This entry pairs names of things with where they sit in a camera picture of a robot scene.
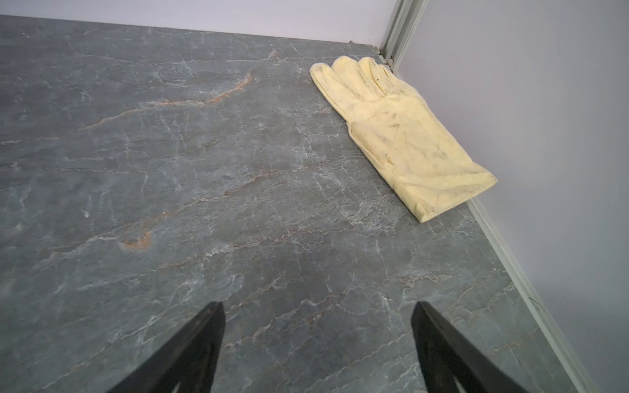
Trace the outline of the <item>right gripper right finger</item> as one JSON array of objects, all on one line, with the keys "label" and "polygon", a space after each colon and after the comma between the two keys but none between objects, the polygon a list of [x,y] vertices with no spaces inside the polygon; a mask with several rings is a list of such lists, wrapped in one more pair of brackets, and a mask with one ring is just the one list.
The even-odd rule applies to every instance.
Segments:
[{"label": "right gripper right finger", "polygon": [[427,301],[415,305],[411,327],[428,392],[526,392]]}]

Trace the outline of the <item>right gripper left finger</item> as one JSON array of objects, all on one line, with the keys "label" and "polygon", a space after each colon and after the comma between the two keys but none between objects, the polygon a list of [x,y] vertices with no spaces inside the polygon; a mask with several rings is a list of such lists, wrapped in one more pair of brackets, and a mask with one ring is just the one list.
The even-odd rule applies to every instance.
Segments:
[{"label": "right gripper left finger", "polygon": [[224,337],[221,302],[211,302],[111,392],[210,392]]}]

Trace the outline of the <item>beige work glove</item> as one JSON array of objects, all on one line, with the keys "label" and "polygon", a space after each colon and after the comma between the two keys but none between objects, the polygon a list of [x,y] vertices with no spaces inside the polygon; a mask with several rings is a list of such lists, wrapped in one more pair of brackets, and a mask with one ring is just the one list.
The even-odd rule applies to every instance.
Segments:
[{"label": "beige work glove", "polygon": [[496,177],[475,163],[418,91],[372,57],[316,63],[311,78],[352,141],[421,223],[478,196]]}]

